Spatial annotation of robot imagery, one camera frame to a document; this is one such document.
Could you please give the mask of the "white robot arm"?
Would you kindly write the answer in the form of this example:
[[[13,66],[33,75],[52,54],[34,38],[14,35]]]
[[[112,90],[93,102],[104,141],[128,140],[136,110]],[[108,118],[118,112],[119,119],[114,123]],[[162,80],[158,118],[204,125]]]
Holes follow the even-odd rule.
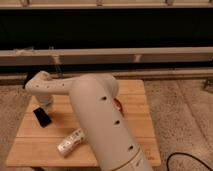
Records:
[[[117,109],[118,81],[111,74],[50,79],[41,71],[25,89],[36,96],[68,95],[88,144],[102,171],[153,171],[143,150]]]

